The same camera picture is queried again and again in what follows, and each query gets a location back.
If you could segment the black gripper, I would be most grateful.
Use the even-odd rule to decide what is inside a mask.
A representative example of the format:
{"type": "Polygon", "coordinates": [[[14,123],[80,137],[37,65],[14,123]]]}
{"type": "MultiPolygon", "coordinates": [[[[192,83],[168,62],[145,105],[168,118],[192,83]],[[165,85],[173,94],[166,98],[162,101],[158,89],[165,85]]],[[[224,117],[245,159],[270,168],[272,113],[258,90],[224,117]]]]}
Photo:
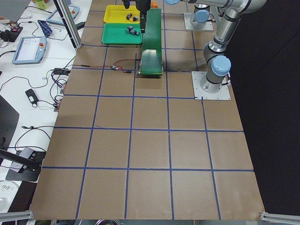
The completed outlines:
{"type": "MultiPolygon", "coordinates": [[[[138,11],[140,11],[140,29],[145,33],[147,11],[150,9],[150,0],[133,0],[138,11]]],[[[125,9],[129,9],[130,0],[123,0],[125,9]]]]}

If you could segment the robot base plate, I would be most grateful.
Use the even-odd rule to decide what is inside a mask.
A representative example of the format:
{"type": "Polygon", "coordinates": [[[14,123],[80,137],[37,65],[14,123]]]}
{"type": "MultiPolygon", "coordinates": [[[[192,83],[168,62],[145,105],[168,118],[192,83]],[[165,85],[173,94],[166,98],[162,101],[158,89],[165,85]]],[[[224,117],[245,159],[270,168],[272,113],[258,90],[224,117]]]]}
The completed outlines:
{"type": "Polygon", "coordinates": [[[198,100],[231,100],[226,77],[219,84],[207,80],[207,72],[192,71],[194,98],[198,100]]]}
{"type": "Polygon", "coordinates": [[[185,30],[212,32],[213,26],[211,21],[199,22],[194,13],[184,13],[185,30]]]}

